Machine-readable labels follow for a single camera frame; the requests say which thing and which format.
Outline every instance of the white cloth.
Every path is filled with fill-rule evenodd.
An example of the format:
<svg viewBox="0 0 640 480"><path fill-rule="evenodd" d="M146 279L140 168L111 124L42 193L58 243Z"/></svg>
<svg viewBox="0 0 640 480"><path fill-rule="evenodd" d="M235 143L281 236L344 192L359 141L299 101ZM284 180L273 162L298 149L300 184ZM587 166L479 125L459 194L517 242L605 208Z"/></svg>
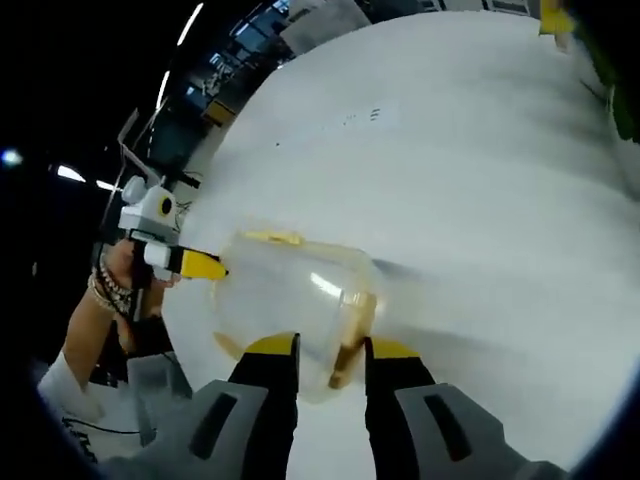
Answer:
<svg viewBox="0 0 640 480"><path fill-rule="evenodd" d="M81 421L95 425L103 418L105 412L98 401L101 388L108 387L89 384L83 391L62 352L38 384L38 391L49 404L52 413L77 440L81 450L91 461L130 457L141 448L139 435L106 432L78 423ZM103 423L97 426L109 428Z"/></svg>

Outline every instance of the white sleeve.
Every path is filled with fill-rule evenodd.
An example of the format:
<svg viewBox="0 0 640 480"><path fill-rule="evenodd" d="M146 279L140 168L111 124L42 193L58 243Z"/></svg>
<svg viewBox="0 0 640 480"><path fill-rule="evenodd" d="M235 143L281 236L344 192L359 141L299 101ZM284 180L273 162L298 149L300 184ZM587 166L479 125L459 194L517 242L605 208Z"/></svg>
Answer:
<svg viewBox="0 0 640 480"><path fill-rule="evenodd" d="M95 422L103 415L100 403L80 388L62 351L40 380L38 392L55 408L79 419Z"/></svg>

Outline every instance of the white table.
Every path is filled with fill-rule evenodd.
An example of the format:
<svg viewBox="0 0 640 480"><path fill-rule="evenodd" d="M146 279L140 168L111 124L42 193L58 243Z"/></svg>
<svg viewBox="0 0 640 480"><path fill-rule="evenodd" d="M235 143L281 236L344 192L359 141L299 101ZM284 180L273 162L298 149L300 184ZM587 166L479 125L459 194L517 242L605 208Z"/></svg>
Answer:
<svg viewBox="0 0 640 480"><path fill-rule="evenodd" d="M529 18L429 13L297 58L237 118L181 241L218 252L253 217L365 250L388 279L378 333L419 350L521 453L569 468L638 359L639 214L601 106L537 33ZM233 367L210 298L185 281L165 299L195 389ZM300 402L290 478L374 478L362 390Z"/></svg>

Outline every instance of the clear plastic cup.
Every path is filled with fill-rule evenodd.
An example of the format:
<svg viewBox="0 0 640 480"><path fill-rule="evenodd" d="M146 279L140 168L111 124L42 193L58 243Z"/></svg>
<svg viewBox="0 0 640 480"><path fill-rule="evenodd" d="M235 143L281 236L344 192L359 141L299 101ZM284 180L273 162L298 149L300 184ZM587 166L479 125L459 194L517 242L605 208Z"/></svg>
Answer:
<svg viewBox="0 0 640 480"><path fill-rule="evenodd" d="M214 284L216 340L239 358L260 338L300 333L300 395L322 401L349 383L371 330L381 275L362 251L297 235L237 234Z"/></svg>

